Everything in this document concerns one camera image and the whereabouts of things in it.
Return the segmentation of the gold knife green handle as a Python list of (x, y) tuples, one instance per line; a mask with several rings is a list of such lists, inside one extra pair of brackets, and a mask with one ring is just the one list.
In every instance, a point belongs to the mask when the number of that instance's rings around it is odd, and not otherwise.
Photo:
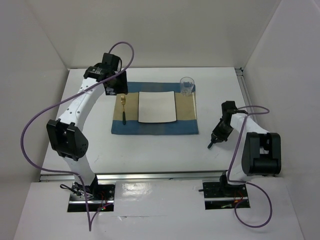
[(212, 140), (212, 141), (209, 143), (209, 145), (207, 146), (207, 148), (210, 150), (210, 149), (212, 148), (213, 144), (214, 144), (214, 141)]

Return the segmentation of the gold fork green handle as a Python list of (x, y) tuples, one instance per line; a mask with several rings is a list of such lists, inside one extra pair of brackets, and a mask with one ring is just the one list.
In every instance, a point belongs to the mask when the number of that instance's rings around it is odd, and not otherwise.
[(126, 120), (126, 112), (125, 112), (125, 105), (126, 105), (126, 96), (125, 95), (121, 96), (120, 102), (122, 105), (122, 124), (126, 125), (127, 120)]

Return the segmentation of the blue beige white cloth placemat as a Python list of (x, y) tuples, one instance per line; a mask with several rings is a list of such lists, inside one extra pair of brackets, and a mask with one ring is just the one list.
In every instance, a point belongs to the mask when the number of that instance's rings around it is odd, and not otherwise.
[[(177, 82), (129, 82), (125, 96), (126, 124), (123, 124), (121, 96), (116, 96), (111, 133), (113, 135), (197, 135), (199, 133), (196, 109), (196, 88), (192, 94), (183, 96)], [(164, 123), (138, 122), (139, 92), (171, 92), (175, 94), (177, 120)]]

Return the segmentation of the clear plastic cup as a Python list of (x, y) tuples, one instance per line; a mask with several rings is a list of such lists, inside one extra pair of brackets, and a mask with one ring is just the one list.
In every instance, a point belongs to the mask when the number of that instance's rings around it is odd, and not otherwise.
[(195, 85), (195, 81), (193, 78), (185, 76), (180, 79), (179, 84), (180, 84), (180, 93), (183, 96), (187, 97), (192, 93)]

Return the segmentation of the square white plate dark rim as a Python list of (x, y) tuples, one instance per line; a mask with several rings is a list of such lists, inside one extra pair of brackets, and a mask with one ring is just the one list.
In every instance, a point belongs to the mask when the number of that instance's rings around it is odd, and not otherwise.
[(139, 92), (139, 123), (161, 124), (175, 121), (177, 121), (177, 113), (174, 91)]

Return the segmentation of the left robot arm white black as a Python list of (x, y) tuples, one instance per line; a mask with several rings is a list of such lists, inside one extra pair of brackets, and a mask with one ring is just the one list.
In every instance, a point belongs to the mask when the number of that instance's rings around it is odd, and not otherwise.
[(86, 152), (89, 141), (83, 134), (85, 121), (102, 95), (127, 94), (127, 74), (121, 72), (120, 57), (104, 53), (102, 61), (90, 66), (83, 75), (83, 81), (68, 108), (56, 120), (49, 120), (46, 129), (54, 151), (62, 157), (74, 175), (75, 186), (88, 200), (99, 193), (98, 178), (92, 171)]

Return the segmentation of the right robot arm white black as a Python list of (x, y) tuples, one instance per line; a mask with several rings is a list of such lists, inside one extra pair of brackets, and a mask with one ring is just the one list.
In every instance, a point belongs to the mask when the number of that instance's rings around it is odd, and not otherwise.
[(211, 133), (213, 145), (226, 142), (232, 131), (238, 132), (238, 140), (226, 173), (212, 191), (223, 197), (241, 197), (245, 183), (253, 177), (275, 176), (281, 171), (281, 137), (259, 126), (246, 111), (236, 107), (234, 101), (221, 104), (222, 116)]

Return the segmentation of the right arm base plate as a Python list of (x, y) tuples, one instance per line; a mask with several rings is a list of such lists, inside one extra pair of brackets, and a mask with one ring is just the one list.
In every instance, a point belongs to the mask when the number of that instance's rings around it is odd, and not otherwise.
[(218, 181), (205, 181), (198, 192), (203, 193), (206, 210), (225, 210), (250, 208), (250, 201), (245, 184), (232, 185), (227, 182), (226, 174)]

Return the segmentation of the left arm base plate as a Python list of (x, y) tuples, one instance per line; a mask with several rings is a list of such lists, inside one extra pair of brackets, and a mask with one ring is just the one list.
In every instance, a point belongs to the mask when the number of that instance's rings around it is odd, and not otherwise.
[[(76, 188), (73, 183), (71, 187), (61, 184), (60, 188), (70, 191), (67, 212), (86, 212), (85, 193)], [(90, 212), (113, 212), (115, 200), (115, 184), (99, 184), (95, 193), (88, 193), (88, 209)]]

